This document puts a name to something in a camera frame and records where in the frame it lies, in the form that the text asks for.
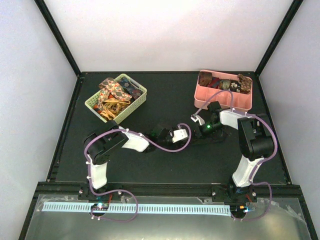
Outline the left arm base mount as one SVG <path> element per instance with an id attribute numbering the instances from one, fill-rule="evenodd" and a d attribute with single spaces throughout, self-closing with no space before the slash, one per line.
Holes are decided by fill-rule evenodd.
<path id="1" fill-rule="evenodd" d="M 111 187 L 103 186 L 99 189 L 95 189 L 91 187 L 89 183 L 86 183 L 80 187 L 80 190 L 78 192 L 78 199 L 106 202 L 109 199 L 109 196 L 115 197 L 115 199 L 117 200 L 123 194 L 124 190 L 121 188 L 114 188 L 114 185 L 111 185 Z"/>

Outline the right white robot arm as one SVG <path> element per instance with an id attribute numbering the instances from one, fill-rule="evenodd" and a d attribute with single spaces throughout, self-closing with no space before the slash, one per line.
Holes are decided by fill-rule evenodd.
<path id="1" fill-rule="evenodd" d="M 262 163 L 277 153 L 277 139 L 266 114 L 250 114 L 235 108 L 222 109 L 217 101 L 210 103 L 207 109 L 209 120 L 200 117 L 199 111 L 191 116 L 197 123 L 196 134 L 199 137 L 207 137 L 224 126 L 238 131 L 241 159 L 231 177 L 233 185 L 227 189 L 228 198 L 238 202 L 246 195 L 244 188 L 253 184 Z"/>

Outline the black necktie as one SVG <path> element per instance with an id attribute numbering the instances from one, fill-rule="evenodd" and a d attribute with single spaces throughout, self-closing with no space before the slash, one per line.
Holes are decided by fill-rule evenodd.
<path id="1" fill-rule="evenodd" d="M 213 134 L 208 135 L 206 137 L 192 136 L 189 145 L 196 146 L 196 145 L 208 145 L 208 144 L 221 143 L 226 140 L 227 136 L 228 134 L 225 133 L 224 131 L 214 132 Z"/>

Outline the rolled dark floral tie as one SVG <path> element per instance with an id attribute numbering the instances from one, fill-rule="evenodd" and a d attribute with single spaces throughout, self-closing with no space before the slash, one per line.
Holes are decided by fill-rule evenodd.
<path id="1" fill-rule="evenodd" d="M 240 93 L 241 92 L 241 83 L 235 80 L 230 82 L 229 88 L 231 92 Z"/>

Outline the right black frame post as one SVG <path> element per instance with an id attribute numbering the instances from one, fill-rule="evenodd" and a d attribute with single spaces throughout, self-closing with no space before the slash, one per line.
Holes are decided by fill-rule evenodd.
<path id="1" fill-rule="evenodd" d="M 266 67 L 268 61 L 270 60 L 271 56 L 273 55 L 274 51 L 276 50 L 278 44 L 280 43 L 282 37 L 286 33 L 288 27 L 290 26 L 292 20 L 294 19 L 296 13 L 298 12 L 299 8 L 301 7 L 304 0 L 293 0 L 290 4 L 286 14 L 284 15 L 279 27 L 277 28 L 270 44 L 268 45 L 265 53 L 261 61 L 259 62 L 255 74 L 259 77 L 263 72 L 264 68 Z"/>

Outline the rolled brown dotted tie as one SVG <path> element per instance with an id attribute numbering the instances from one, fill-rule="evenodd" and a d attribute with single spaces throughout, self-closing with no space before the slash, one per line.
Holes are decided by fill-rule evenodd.
<path id="1" fill-rule="evenodd" d="M 250 94 L 253 81 L 243 74 L 238 74 L 238 81 L 240 83 L 240 93 L 242 94 Z"/>

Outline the yellow necktie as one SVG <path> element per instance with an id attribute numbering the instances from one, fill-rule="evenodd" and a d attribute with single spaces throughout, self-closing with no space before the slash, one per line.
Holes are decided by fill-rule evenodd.
<path id="1" fill-rule="evenodd" d="M 106 120 L 114 120 L 130 104 L 129 100 L 109 98 L 100 104 L 100 115 Z"/>

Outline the navy patterned necktie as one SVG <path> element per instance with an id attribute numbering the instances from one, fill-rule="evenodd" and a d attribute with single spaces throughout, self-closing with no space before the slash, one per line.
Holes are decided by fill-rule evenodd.
<path id="1" fill-rule="evenodd" d="M 134 100 L 137 100 L 142 96 L 143 91 L 140 90 L 134 83 L 132 83 L 127 77 L 121 77 L 117 81 L 126 93 L 130 94 Z"/>

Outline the rolled red tie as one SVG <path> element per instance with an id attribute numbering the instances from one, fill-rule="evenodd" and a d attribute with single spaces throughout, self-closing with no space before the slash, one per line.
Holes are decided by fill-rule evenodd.
<path id="1" fill-rule="evenodd" d="M 221 79 L 218 77 L 213 77 L 211 82 L 207 85 L 208 88 L 219 89 Z"/>

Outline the left black frame post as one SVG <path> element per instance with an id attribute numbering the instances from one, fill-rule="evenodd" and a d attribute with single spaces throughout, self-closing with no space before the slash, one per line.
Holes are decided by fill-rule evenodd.
<path id="1" fill-rule="evenodd" d="M 57 41 L 59 47 L 61 48 L 64 56 L 66 57 L 69 65 L 71 66 L 73 72 L 76 76 L 81 74 L 81 70 L 78 67 L 75 58 L 73 57 L 56 21 L 54 20 L 46 2 L 44 0 L 34 0 L 36 6 L 38 7 L 40 13 L 42 14 L 45 22 L 47 23 L 50 31 L 52 32 L 55 40 Z"/>

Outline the pink divided organizer box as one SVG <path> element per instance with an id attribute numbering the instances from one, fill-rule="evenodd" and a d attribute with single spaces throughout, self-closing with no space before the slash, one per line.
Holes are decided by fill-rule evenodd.
<path id="1" fill-rule="evenodd" d="M 222 79 L 228 79 L 231 81 L 238 81 L 238 74 L 230 74 L 212 70 L 200 70 L 200 72 L 210 72 L 212 77 Z M 232 92 L 228 90 L 221 90 L 215 88 L 209 88 L 207 86 L 199 85 L 199 73 L 196 82 L 196 88 L 194 92 L 194 106 L 197 108 L 206 109 L 211 102 L 218 101 L 221 107 L 229 108 L 233 107 L 238 111 L 247 112 L 252 108 L 252 96 L 253 96 L 253 80 L 250 94 L 243 94 L 240 92 Z"/>

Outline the black aluminium front rail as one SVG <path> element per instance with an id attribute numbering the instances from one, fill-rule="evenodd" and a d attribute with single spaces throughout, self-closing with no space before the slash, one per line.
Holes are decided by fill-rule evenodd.
<path id="1" fill-rule="evenodd" d="M 84 182 L 39 182 L 35 194 L 69 194 L 78 196 Z M 152 197 L 212 197 L 212 185 L 219 184 L 165 184 L 165 183 L 107 183 L 107 187 L 127 190 L 135 196 Z M 256 197 L 268 197 L 269 188 L 266 185 L 252 186 Z M 272 196 L 300 198 L 303 195 L 299 185 L 271 184 Z"/>

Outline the rolled olive tie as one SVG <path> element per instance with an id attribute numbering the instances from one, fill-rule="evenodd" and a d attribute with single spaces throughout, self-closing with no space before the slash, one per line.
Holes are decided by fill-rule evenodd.
<path id="1" fill-rule="evenodd" d="M 219 86 L 218 88 L 220 90 L 229 90 L 231 86 L 232 81 L 230 79 L 221 79 L 219 81 Z"/>

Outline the green plastic basket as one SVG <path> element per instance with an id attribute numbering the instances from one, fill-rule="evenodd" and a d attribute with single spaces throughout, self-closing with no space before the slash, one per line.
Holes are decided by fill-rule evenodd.
<path id="1" fill-rule="evenodd" d="M 84 104 L 104 123 L 121 123 L 147 100 L 147 89 L 125 73 L 106 78 L 98 87 Z"/>

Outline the black frame post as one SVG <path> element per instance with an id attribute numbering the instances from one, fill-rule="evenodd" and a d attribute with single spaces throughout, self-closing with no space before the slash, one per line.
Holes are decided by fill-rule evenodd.
<path id="1" fill-rule="evenodd" d="M 36 6 L 38 7 L 40 13 L 42 14 L 45 22 L 47 23 L 50 31 L 52 32 L 55 40 L 57 41 L 59 47 L 61 48 L 64 56 L 66 57 L 69 65 L 71 66 L 73 72 L 76 76 L 81 74 L 81 70 L 78 67 L 75 58 L 73 57 L 56 21 L 54 20 L 46 2 L 44 0 L 34 0 Z"/>
<path id="2" fill-rule="evenodd" d="M 280 43 L 282 37 L 286 33 L 288 27 L 290 26 L 292 20 L 294 19 L 296 13 L 298 12 L 299 8 L 301 7 L 304 0 L 293 0 L 290 4 L 286 14 L 284 15 L 279 27 L 277 28 L 270 44 L 268 45 L 265 53 L 261 61 L 259 62 L 255 74 L 259 77 L 263 72 L 264 68 L 266 67 L 268 61 L 270 60 L 271 56 L 273 55 L 274 51 L 276 50 L 278 44 Z"/>

